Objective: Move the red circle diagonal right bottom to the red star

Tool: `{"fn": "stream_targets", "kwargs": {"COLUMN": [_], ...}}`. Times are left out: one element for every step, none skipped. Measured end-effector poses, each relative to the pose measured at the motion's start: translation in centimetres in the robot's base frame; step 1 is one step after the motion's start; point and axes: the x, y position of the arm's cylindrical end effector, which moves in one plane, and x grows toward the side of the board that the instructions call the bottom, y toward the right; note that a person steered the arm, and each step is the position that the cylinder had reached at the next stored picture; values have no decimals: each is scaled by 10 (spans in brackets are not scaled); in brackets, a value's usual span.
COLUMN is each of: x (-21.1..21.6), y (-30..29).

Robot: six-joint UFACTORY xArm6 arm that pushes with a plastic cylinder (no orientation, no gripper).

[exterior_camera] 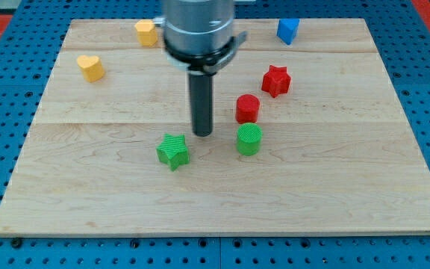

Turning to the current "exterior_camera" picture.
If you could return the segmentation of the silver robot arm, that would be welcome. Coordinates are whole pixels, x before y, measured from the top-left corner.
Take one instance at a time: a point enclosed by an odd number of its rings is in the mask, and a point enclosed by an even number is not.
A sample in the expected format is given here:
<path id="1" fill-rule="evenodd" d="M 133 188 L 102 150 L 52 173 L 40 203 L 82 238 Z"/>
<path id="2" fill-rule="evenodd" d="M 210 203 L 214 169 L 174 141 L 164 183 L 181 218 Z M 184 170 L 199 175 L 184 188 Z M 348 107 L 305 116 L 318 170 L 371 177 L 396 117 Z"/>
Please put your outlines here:
<path id="1" fill-rule="evenodd" d="M 215 75 L 247 39 L 246 31 L 234 35 L 232 0 L 163 0 L 161 7 L 167 59 L 191 75 Z"/>

